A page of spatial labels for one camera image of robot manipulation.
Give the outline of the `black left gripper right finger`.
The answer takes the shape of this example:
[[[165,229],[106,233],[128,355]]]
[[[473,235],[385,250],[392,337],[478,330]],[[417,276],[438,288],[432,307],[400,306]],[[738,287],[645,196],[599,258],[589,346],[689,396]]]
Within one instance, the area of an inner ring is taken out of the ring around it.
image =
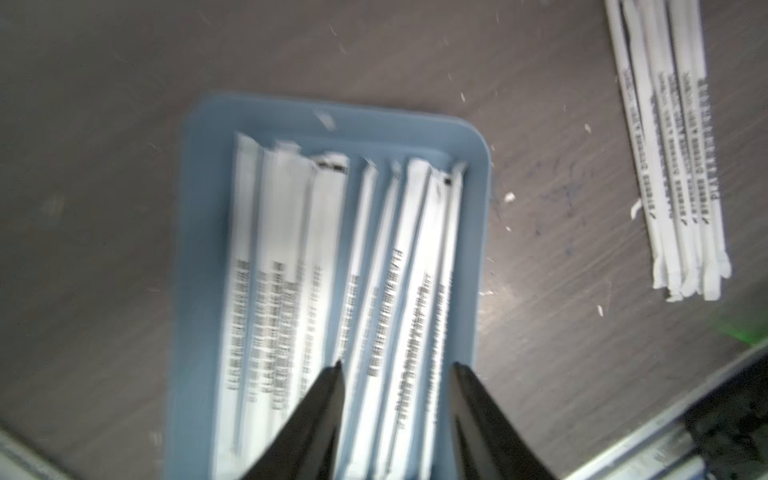
[[[450,424],[460,479],[555,478],[469,366],[453,363],[449,378]]]

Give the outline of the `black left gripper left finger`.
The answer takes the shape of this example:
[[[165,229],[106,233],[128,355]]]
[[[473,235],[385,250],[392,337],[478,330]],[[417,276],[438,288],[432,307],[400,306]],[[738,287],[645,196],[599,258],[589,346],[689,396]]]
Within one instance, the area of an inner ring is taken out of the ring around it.
[[[341,361],[324,368],[266,452],[243,475],[257,479],[332,479],[342,430]]]

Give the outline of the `white straw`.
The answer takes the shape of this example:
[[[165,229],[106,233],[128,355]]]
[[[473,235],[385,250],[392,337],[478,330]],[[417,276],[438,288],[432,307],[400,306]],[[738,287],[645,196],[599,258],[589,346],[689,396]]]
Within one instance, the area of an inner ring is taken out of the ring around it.
[[[405,479],[423,405],[429,334],[444,317],[464,167],[396,164],[376,230],[357,331],[346,354],[339,479]]]
[[[242,417],[242,458],[249,469],[271,442],[279,329],[291,258],[301,221],[297,197],[306,191],[310,163],[298,144],[278,141],[264,151],[255,240],[254,291],[248,375]]]
[[[252,272],[252,233],[260,146],[235,134],[228,265],[222,312],[213,479],[236,479],[240,470],[240,421]]]

